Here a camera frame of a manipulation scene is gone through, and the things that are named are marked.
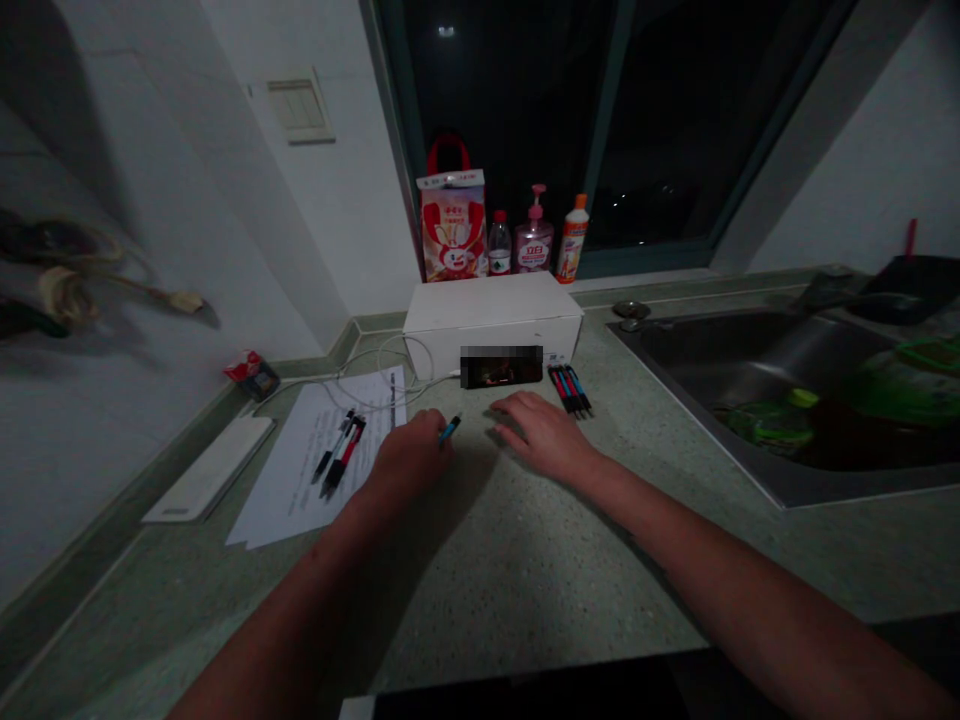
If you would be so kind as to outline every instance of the person's left hand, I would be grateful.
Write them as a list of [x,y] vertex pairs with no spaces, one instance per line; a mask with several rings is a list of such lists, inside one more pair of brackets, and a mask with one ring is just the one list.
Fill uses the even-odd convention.
[[447,421],[437,409],[420,410],[380,445],[370,477],[358,495],[379,515],[394,516],[433,485],[453,460],[450,439],[440,447]]

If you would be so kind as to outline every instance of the speckled countertop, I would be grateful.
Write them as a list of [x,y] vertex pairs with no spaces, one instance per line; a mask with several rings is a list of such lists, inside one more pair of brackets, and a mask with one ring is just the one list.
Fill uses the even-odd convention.
[[[655,304],[655,317],[756,307],[764,293]],[[603,451],[867,622],[960,610],[960,490],[782,512],[586,312],[576,366]],[[365,335],[358,349],[386,335]],[[373,357],[352,372],[369,372]],[[533,386],[557,402],[547,383]],[[365,571],[323,695],[399,690],[703,647],[656,569],[573,494],[518,465],[484,415],[507,388],[441,383],[412,405],[464,410],[449,476]],[[296,396],[268,413],[285,417]],[[206,523],[147,527],[5,717],[161,717],[316,539],[224,541],[278,435]]]

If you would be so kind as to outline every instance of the light switch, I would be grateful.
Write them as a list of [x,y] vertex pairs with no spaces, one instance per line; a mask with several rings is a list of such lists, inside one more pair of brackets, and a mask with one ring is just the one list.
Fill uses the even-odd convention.
[[273,111],[291,145],[333,142],[330,115],[312,69],[286,80],[270,80],[267,92]]

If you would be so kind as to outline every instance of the charging cable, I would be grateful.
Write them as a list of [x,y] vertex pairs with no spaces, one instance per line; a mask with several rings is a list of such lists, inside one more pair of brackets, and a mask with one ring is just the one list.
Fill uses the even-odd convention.
[[[450,379],[453,379],[453,378],[458,378],[458,377],[460,377],[460,371],[459,371],[459,370],[454,370],[454,371],[451,372],[449,375],[445,375],[444,377],[441,377],[441,378],[435,378],[435,377],[433,377],[435,366],[434,366],[434,362],[433,362],[433,355],[432,355],[431,352],[430,352],[430,348],[428,348],[428,347],[423,343],[423,341],[421,341],[421,340],[419,340],[419,339],[417,339],[417,338],[415,338],[415,337],[408,337],[408,338],[406,338],[407,340],[412,340],[412,341],[418,343],[418,344],[420,345],[420,347],[422,347],[422,348],[424,349],[424,351],[427,353],[427,358],[430,360],[430,378],[431,378],[431,379],[428,380],[428,381],[426,381],[425,383],[423,383],[423,384],[421,384],[421,385],[417,385],[416,383],[414,383],[414,385],[412,385],[412,386],[410,386],[410,387],[400,387],[400,386],[397,385],[396,383],[392,382],[392,381],[390,380],[390,378],[387,376],[387,371],[386,371],[386,370],[384,369],[384,367],[383,367],[383,353],[388,352],[388,353],[392,353],[392,354],[394,354],[394,355],[399,355],[399,356],[401,356],[401,357],[408,357],[407,353],[400,352],[399,350],[389,350],[389,349],[387,349],[387,347],[386,347],[390,342],[396,340],[397,338],[402,338],[402,337],[403,337],[402,334],[401,334],[401,335],[392,335],[391,337],[388,337],[386,340],[384,340],[382,343],[380,343],[380,346],[379,346],[379,347],[377,347],[377,348],[372,348],[372,349],[370,349],[370,350],[364,350],[363,352],[359,352],[359,353],[357,353],[356,355],[353,355],[353,356],[350,357],[345,363],[343,363],[342,365],[340,365],[340,366],[337,368],[336,373],[334,373],[334,374],[332,374],[332,375],[321,375],[321,376],[316,377],[316,378],[310,378],[309,380],[297,380],[297,381],[295,381],[295,382],[290,383],[290,384],[287,385],[286,387],[281,388],[281,389],[278,390],[276,393],[274,393],[273,395],[271,395],[269,398],[267,398],[266,400],[264,400],[259,406],[257,406],[257,407],[251,412],[251,414],[252,414],[252,415],[256,415],[256,414],[259,413],[261,410],[263,410],[263,408],[265,408],[265,407],[267,406],[267,404],[269,404],[270,402],[272,402],[275,398],[277,398],[277,397],[278,397],[279,395],[281,395],[282,393],[286,392],[286,391],[289,390],[290,388],[296,387],[296,386],[298,386],[298,385],[303,385],[303,384],[305,384],[305,383],[318,383],[318,384],[320,384],[321,387],[323,387],[323,389],[327,392],[327,395],[330,397],[331,402],[333,402],[333,404],[334,404],[336,407],[340,408],[341,410],[348,410],[349,408],[345,408],[345,407],[343,407],[340,403],[337,402],[337,399],[333,396],[333,393],[330,391],[329,385],[327,384],[327,382],[324,382],[324,380],[330,379],[330,378],[332,378],[333,383],[337,386],[337,389],[338,389],[341,393],[343,393],[344,395],[346,395],[348,398],[350,398],[350,399],[356,404],[355,406],[359,406],[359,407],[361,407],[361,408],[363,408],[363,409],[365,409],[365,410],[367,410],[367,411],[374,411],[374,410],[389,410],[390,408],[402,407],[402,406],[404,406],[404,405],[409,405],[409,404],[412,403],[413,401],[418,400],[427,390],[429,390],[430,388],[432,388],[434,385],[437,385],[438,383],[441,383],[441,382],[443,382],[444,380],[450,380]],[[370,404],[370,403],[368,403],[368,402],[366,402],[366,401],[364,401],[364,400],[361,400],[361,399],[358,398],[356,395],[353,395],[352,393],[347,392],[347,391],[343,388],[343,386],[340,384],[340,378],[343,376],[343,373],[346,372],[347,368],[350,367],[351,363],[353,363],[354,360],[357,360],[358,358],[361,358],[361,357],[363,357],[364,355],[370,355],[370,354],[372,354],[372,353],[376,353],[376,354],[377,354],[377,372],[380,374],[380,377],[383,379],[384,384],[385,384],[388,388],[390,388],[391,390],[393,390],[394,393],[396,394],[396,397],[395,397],[395,399],[394,399],[392,402],[386,403],[386,404],[384,404],[384,405],[372,405],[372,404]]]

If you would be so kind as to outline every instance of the paper sheet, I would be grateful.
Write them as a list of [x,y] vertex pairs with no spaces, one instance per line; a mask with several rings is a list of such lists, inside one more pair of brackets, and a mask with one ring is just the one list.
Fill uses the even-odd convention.
[[[384,373],[403,389],[402,366]],[[399,393],[384,382],[380,373],[340,378],[340,387],[333,381],[325,385],[336,403],[320,384],[304,385],[227,537],[227,545],[246,542],[247,550],[252,550],[329,525],[366,482],[387,433],[407,421],[404,405],[368,410],[340,390],[342,387],[369,405],[387,405]],[[324,451],[336,443],[340,424],[350,408],[366,418],[367,426],[339,487],[331,497],[321,499],[321,483],[311,485],[310,480]]]

